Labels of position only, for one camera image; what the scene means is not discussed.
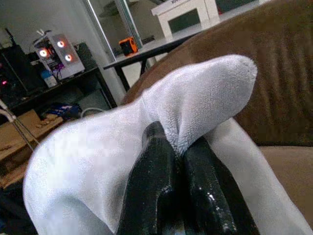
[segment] brown leather couch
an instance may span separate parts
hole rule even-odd
[[[278,180],[313,228],[311,0],[273,0],[202,32],[156,63],[124,103],[169,72],[227,54],[258,67],[248,105],[235,119],[260,146]]]

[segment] desk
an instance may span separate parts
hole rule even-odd
[[[259,1],[253,1],[236,9],[230,10],[226,13],[221,14],[219,17],[215,19],[211,19],[210,21],[202,22],[186,28],[182,31],[174,33],[170,37],[165,37],[162,39],[154,40],[150,43],[143,45],[141,49],[139,49],[138,53],[133,54],[131,56],[118,56],[116,60],[106,66],[103,67],[104,70],[109,68],[115,68],[117,75],[120,77],[122,84],[126,91],[130,89],[129,83],[126,80],[125,74],[122,70],[122,67],[136,63],[141,63],[141,71],[140,75],[145,72],[146,62],[147,59],[160,55],[166,52],[170,52],[171,50],[175,49],[189,38],[193,37],[194,35],[207,30],[213,26],[218,25],[219,23],[231,19],[237,15],[240,15],[246,11],[249,11],[259,5]]]
[[[102,91],[103,91],[103,95],[105,97],[105,100],[107,101],[108,105],[111,108],[115,108],[117,107],[116,102],[109,90],[109,87],[107,86],[101,72],[100,69],[98,67],[89,69],[85,72],[79,73],[73,77],[70,78],[65,78],[63,80],[61,80],[61,83],[50,88],[47,89],[41,93],[35,94],[30,96],[28,99],[20,102],[18,105],[15,105],[13,107],[10,107],[10,110],[15,114],[15,115],[21,115],[23,113],[25,113],[26,111],[29,111],[35,107],[38,107],[39,105],[42,104],[43,100],[47,100],[51,97],[54,97],[56,94],[59,94],[60,92],[64,91],[66,88],[68,88],[69,86],[75,84],[76,82],[79,82],[83,79],[85,79],[87,76],[90,76],[94,74],[95,77],[97,78],[97,81],[99,82]]]

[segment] orange speaker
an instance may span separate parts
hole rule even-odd
[[[122,51],[125,56],[132,55],[138,52],[138,47],[134,41],[133,37],[126,38],[122,41],[119,41],[119,45],[122,48]]]

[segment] orange object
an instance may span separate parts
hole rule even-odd
[[[125,56],[132,55],[138,52],[138,47],[134,41],[133,37],[126,38],[122,41],[119,41],[119,45],[122,48],[122,51]]]

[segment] table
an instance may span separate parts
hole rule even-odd
[[[207,30],[213,26],[218,25],[219,23],[231,19],[237,15],[240,15],[248,10],[251,10],[255,7],[259,6],[259,1],[253,1],[241,7],[237,7],[236,9],[225,12],[214,19],[210,19],[209,21],[204,21],[199,24],[188,27],[182,31],[174,33],[172,36],[164,37],[162,39],[154,40],[150,43],[143,45],[142,48],[138,50],[138,53],[133,54],[131,56],[120,55],[116,57],[116,60],[106,66],[103,67],[104,70],[109,68],[114,68],[117,75],[120,77],[121,82],[126,91],[130,89],[130,85],[125,77],[125,74],[122,70],[124,66],[136,63],[141,63],[141,71],[140,75],[145,72],[147,59],[154,57],[156,55],[160,55],[163,53],[169,53],[171,50],[175,49],[189,38],[195,36],[196,34]]]
[[[18,105],[12,106],[10,107],[10,110],[15,114],[15,115],[21,115],[23,113],[25,113],[26,111],[29,111],[35,107],[38,107],[42,104],[43,100],[47,100],[51,97],[54,97],[56,94],[59,94],[60,92],[64,91],[66,88],[68,88],[69,86],[83,80],[86,79],[86,77],[90,76],[94,74],[95,77],[97,78],[97,81],[99,82],[102,91],[103,91],[103,95],[105,100],[107,101],[108,105],[111,108],[115,108],[117,107],[116,102],[109,90],[109,87],[107,86],[101,71],[98,67],[94,67],[92,69],[86,70],[82,73],[76,74],[73,77],[70,78],[65,78],[63,80],[61,80],[61,83],[50,88],[47,89],[43,92],[40,92],[38,94],[34,94],[31,97],[29,97],[28,99],[20,102]]]

